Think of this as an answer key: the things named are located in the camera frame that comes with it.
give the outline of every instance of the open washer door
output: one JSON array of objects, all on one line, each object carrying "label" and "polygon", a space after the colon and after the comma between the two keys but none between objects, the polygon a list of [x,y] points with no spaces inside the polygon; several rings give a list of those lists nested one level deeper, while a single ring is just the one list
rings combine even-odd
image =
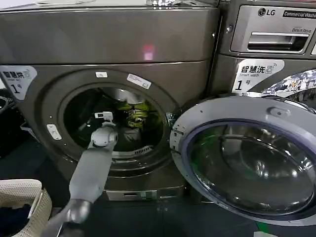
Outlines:
[{"label": "open washer door", "polygon": [[186,180],[219,206],[256,221],[316,224],[316,115],[252,97],[207,100],[170,135]]}]

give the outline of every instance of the white sticker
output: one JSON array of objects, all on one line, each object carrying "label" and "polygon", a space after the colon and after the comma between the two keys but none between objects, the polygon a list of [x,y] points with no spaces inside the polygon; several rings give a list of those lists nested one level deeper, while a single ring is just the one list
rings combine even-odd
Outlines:
[{"label": "white sticker", "polygon": [[283,68],[283,60],[245,59],[239,63],[232,92],[247,92]]},{"label": "white sticker", "polygon": [[56,125],[52,124],[47,124],[46,125],[48,132],[50,133],[50,135],[52,136],[53,139],[55,140],[61,140],[62,137],[56,127]]},{"label": "white sticker", "polygon": [[140,196],[141,196],[142,198],[145,198],[145,197],[146,197],[146,191],[141,191],[141,192],[140,192]]},{"label": "white sticker", "polygon": [[127,80],[136,84],[136,85],[139,85],[141,86],[142,88],[145,88],[145,89],[149,89],[149,87],[151,86],[151,82],[150,81],[147,81],[139,76],[136,76],[134,74],[128,74],[128,77],[127,77]]},{"label": "white sticker", "polygon": [[31,66],[0,66],[0,72],[8,89],[18,100],[24,100],[31,82],[38,74]]},{"label": "white sticker", "polygon": [[95,76],[97,78],[107,78],[108,77],[108,73],[107,72],[96,72]]}]

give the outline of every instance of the smart wash label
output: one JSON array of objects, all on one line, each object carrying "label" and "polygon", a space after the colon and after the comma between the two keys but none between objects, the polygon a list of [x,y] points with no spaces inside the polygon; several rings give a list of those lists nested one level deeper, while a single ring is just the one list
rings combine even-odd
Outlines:
[{"label": "smart wash label", "polygon": [[7,65],[0,65],[0,73],[7,84],[7,88],[12,91],[18,100],[24,100],[31,82],[38,74],[35,68],[31,66]]},{"label": "smart wash label", "polygon": [[244,59],[238,65],[232,92],[247,92],[283,68],[280,59]]}]

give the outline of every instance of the white laundry basket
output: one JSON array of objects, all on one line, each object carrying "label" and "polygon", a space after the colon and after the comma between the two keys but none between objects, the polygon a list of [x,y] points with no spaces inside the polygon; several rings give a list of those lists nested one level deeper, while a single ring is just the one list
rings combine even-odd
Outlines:
[{"label": "white laundry basket", "polygon": [[26,226],[13,237],[40,237],[52,209],[46,189],[34,179],[0,180],[0,207],[29,204],[31,211]]}]

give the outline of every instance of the front-loading washing machine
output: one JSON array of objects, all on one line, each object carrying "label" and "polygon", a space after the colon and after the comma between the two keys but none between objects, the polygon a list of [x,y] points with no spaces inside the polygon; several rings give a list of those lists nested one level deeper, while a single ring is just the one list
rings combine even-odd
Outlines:
[{"label": "front-loading washing machine", "polygon": [[315,225],[316,5],[239,0],[219,7],[209,84],[217,98],[175,122],[175,163],[193,188],[233,213]]},{"label": "front-loading washing machine", "polygon": [[217,1],[50,2],[0,11],[1,78],[36,138],[69,179],[110,113],[108,198],[180,196],[170,128],[205,91]]}]

